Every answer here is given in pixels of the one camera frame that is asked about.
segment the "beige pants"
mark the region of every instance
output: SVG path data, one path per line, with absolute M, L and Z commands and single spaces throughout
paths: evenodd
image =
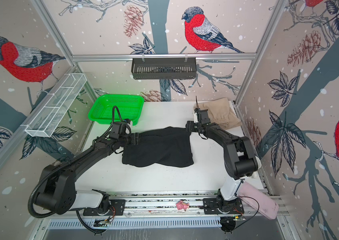
M 241 125 L 239 118 L 236 117 L 234 111 L 230 108 L 230 104 L 228 98 L 222 98 L 215 101 L 199 103 L 199 108 L 201 110 L 208 110 L 208 117 L 211 122 L 217 123 L 223 129 L 230 129 Z

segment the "white wire basket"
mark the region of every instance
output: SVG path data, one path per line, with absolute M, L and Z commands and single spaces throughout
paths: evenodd
M 47 104 L 27 126 L 25 132 L 30 136 L 51 137 L 68 108 L 87 82 L 87 78 L 82 73 L 71 73 L 65 76 L 66 79 L 61 86 L 51 94 L 52 97 Z

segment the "green plastic basket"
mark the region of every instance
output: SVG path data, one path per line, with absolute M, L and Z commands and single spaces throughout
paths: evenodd
M 130 119 L 133 125 L 138 123 L 144 98 L 136 95 L 106 94 L 96 99 L 88 118 L 100 124 L 110 124 L 112 122 L 112 108 L 119 108 L 122 119 Z M 115 121 L 120 121 L 115 110 Z

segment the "black towel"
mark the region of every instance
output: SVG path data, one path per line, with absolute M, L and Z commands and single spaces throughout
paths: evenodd
M 138 145 L 124 147 L 123 164 L 146 167 L 159 163 L 173 167 L 193 164 L 190 132 L 185 128 L 166 127 L 139 133 Z

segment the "black wall basket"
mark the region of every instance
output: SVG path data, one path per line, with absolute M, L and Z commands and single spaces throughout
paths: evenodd
M 194 79 L 196 58 L 134 58 L 134 79 Z

